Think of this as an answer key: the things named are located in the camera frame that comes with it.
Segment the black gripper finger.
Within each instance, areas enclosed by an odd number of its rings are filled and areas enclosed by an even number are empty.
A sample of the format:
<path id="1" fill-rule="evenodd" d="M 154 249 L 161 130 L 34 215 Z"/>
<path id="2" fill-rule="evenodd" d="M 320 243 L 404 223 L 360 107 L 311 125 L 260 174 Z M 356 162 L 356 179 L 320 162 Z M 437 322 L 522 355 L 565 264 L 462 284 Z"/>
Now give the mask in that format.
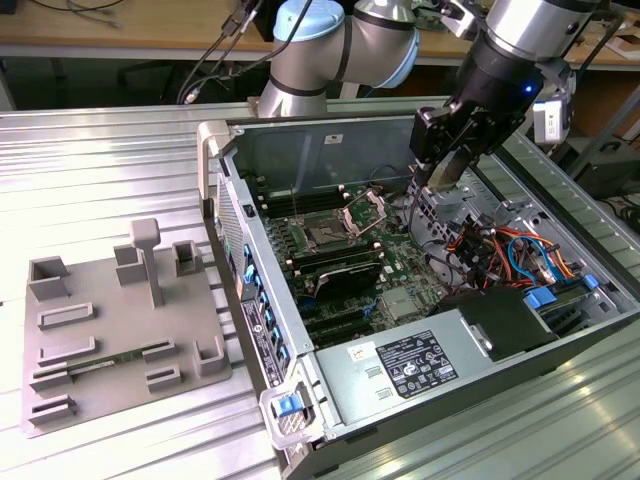
<path id="1" fill-rule="evenodd" d="M 414 117 L 410 150 L 424 173 L 434 173 L 442 165 L 447 173 L 462 173 L 466 155 L 462 153 L 466 115 L 461 106 L 421 107 Z"/>
<path id="2" fill-rule="evenodd" d="M 477 163 L 482 155 L 490 155 L 501 146 L 524 122 L 523 113 L 494 117 L 490 112 L 474 112 L 470 119 L 463 145 L 471 163 Z"/>

